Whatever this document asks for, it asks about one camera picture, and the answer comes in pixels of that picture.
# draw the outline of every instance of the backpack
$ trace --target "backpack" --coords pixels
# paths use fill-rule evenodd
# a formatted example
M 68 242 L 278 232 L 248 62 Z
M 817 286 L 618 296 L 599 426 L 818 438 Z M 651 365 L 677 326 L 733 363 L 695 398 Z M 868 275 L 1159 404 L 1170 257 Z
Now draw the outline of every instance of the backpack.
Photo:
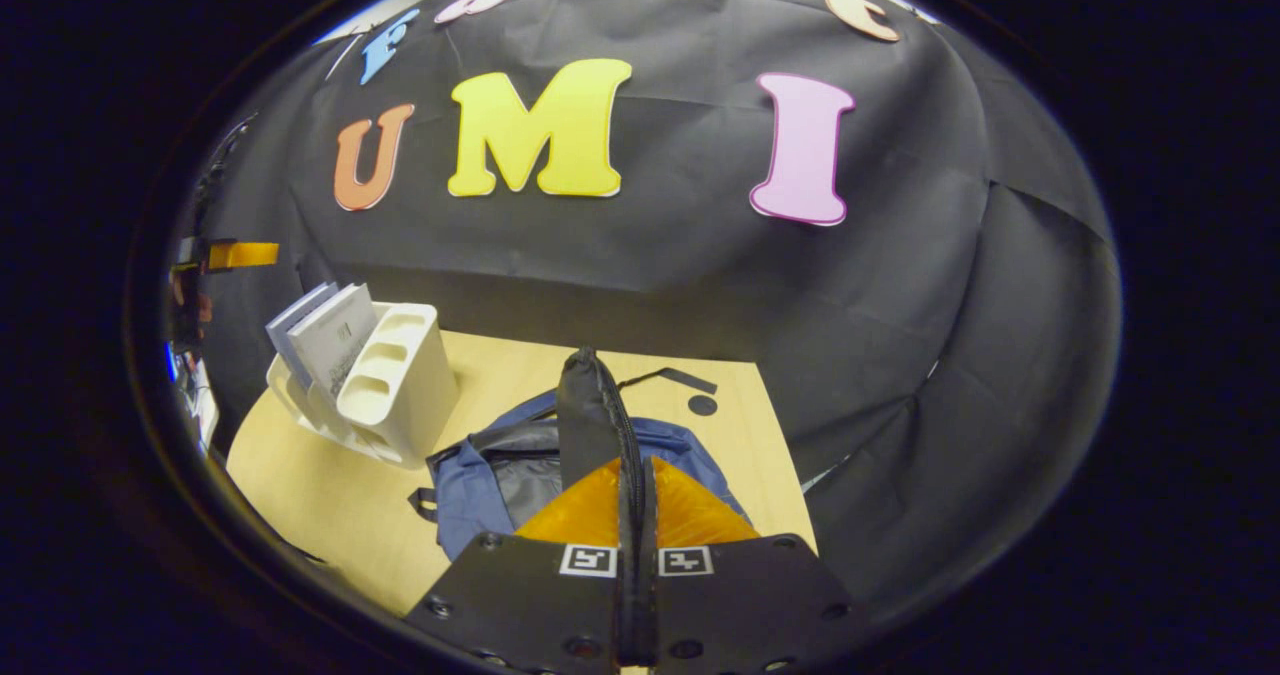
M 714 384 L 671 368 L 618 387 L 652 377 L 716 392 Z M 556 398 L 554 389 L 531 397 L 484 430 L 426 459 L 435 488 L 419 488 L 408 501 L 438 525 L 436 542 L 451 561 L 480 533 L 516 533 L 562 492 L 558 420 L 548 416 L 556 411 Z M 669 462 L 746 519 L 724 474 L 692 430 L 649 418 L 631 418 L 631 423 L 641 460 L 655 456 Z M 425 507 L 429 503 L 435 508 Z

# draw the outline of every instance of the yellow letter m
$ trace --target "yellow letter m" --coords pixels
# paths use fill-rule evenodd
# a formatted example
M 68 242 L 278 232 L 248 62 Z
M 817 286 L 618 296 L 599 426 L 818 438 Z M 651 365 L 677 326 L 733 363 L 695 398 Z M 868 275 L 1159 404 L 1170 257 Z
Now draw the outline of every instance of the yellow letter m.
M 489 73 L 458 83 L 453 100 L 462 106 L 458 128 L 458 172 L 449 192 L 458 197 L 489 195 L 498 179 L 485 168 L 485 147 L 502 179 L 520 192 L 534 163 L 550 141 L 538 187 L 548 195 L 608 197 L 622 177 L 609 165 L 609 119 L 613 92 L 631 77 L 622 60 L 576 60 L 563 65 L 531 110 L 506 73 Z

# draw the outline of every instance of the pink letter i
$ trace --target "pink letter i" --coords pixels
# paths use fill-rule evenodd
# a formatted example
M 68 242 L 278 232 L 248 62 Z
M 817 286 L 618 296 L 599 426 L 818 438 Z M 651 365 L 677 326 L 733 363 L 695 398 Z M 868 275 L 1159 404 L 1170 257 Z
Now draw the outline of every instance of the pink letter i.
M 847 207 L 835 188 L 836 138 L 852 96 L 787 73 L 764 73 L 755 82 L 773 96 L 773 159 L 769 177 L 751 191 L 751 207 L 814 225 L 840 223 Z

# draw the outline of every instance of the wooden board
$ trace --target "wooden board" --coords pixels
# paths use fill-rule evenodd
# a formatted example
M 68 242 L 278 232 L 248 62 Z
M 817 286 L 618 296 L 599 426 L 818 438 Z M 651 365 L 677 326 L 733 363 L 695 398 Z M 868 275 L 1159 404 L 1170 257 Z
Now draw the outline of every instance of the wooden board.
M 475 433 L 512 406 L 559 382 L 571 347 L 444 332 L 458 403 L 435 451 Z M 796 533 L 817 551 L 804 493 L 759 370 L 750 362 L 600 352 L 626 380 L 659 368 L 685 370 L 719 389 L 717 411 L 695 415 L 696 391 L 653 378 L 622 391 L 631 415 L 691 429 L 763 535 Z M 403 616 L 448 567 L 435 525 L 407 502 L 431 474 L 379 462 L 289 419 L 265 391 L 241 424 L 227 470 L 284 539 L 333 564 L 366 597 Z

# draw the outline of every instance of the white desk organizer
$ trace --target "white desk organizer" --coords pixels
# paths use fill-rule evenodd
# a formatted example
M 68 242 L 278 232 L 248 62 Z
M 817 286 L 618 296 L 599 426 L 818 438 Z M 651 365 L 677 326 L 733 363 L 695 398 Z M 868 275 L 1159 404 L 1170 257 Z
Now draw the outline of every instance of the white desk organizer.
M 302 392 L 279 355 L 266 383 L 303 428 L 407 470 L 425 468 L 458 386 L 444 355 L 435 307 L 375 302 L 378 327 L 338 393 L 337 409 L 312 386 Z

